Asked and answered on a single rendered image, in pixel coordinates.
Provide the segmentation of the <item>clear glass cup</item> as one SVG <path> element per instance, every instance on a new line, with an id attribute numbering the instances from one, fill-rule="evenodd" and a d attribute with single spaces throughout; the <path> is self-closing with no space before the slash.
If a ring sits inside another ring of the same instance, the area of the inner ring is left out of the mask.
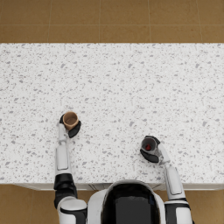
<path id="1" fill-rule="evenodd" d="M 146 137 L 141 144 L 141 149 L 145 152 L 152 153 L 157 148 L 157 142 L 152 137 Z"/>

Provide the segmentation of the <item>brown paper cup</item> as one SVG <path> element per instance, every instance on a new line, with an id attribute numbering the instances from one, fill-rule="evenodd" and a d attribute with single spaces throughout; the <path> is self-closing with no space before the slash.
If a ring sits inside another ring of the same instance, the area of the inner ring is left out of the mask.
<path id="1" fill-rule="evenodd" d="M 62 121 L 66 129 L 71 130 L 78 124 L 79 119 L 73 111 L 68 111 L 63 115 Z"/>

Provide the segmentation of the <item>robot body dark round torso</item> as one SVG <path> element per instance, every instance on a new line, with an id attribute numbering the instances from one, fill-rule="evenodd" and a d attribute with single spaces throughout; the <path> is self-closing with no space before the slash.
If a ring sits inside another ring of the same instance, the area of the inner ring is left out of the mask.
<path id="1" fill-rule="evenodd" d="M 121 180 L 90 197 L 87 224 L 166 224 L 165 205 L 148 184 Z"/>

